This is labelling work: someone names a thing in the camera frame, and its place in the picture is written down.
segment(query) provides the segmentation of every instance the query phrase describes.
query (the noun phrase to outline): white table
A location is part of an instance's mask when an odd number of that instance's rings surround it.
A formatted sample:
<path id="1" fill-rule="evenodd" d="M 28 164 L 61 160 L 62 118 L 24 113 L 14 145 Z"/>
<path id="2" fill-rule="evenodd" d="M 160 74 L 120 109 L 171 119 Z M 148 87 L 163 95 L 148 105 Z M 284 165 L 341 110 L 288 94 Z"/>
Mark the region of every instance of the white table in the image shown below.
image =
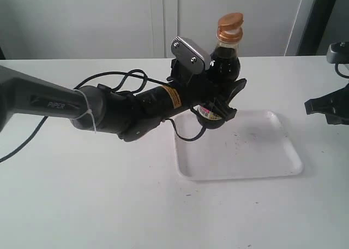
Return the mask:
<path id="1" fill-rule="evenodd" d="M 140 68 L 162 80 L 170 73 L 169 59 L 0 64 L 71 88 L 107 70 Z M 347 248 L 349 126 L 327 125 L 325 116 L 304 109 L 306 100 L 343 88 L 346 80 L 322 56 L 242 58 L 241 64 L 248 84 L 234 106 L 279 114 L 305 165 L 302 174 L 191 182 L 176 172 L 169 123 L 124 143 L 50 118 L 0 164 L 0 247 Z M 128 79 L 127 86 L 139 83 Z M 1 156 L 39 120 L 15 115 L 0 134 Z"/>

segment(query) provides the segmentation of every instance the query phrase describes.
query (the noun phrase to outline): plastic tray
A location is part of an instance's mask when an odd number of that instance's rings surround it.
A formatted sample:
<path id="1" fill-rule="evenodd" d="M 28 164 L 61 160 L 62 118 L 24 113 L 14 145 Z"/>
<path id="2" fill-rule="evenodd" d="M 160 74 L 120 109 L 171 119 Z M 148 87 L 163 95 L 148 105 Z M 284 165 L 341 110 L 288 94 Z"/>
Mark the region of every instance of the plastic tray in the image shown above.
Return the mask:
<path id="1" fill-rule="evenodd" d="M 193 137 L 201 126 L 185 112 L 175 118 L 179 133 Z M 297 175 L 303 170 L 286 131 L 275 113 L 267 110 L 237 112 L 197 141 L 176 135 L 178 172 L 189 180 L 224 180 Z"/>

